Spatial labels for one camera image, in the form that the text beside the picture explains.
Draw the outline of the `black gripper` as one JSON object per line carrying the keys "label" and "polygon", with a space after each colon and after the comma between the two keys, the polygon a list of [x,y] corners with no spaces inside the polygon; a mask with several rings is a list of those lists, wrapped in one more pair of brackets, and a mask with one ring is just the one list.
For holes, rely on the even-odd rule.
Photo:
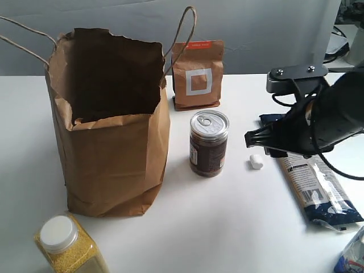
{"label": "black gripper", "polygon": [[246,147],[263,147],[272,158],[286,158],[287,151],[305,156],[331,151],[336,142],[336,100],[304,98],[277,120],[277,129],[282,141],[268,124],[244,135]]}

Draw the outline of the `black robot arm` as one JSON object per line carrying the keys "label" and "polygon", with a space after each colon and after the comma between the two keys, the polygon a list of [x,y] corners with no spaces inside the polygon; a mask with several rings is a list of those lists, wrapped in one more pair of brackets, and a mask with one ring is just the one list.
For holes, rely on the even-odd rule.
{"label": "black robot arm", "polygon": [[333,85],[323,65],[273,68],[267,74],[267,92],[273,97],[293,94],[296,102],[280,118],[245,134],[248,148],[261,146],[313,156],[363,130],[363,64],[350,69]]}

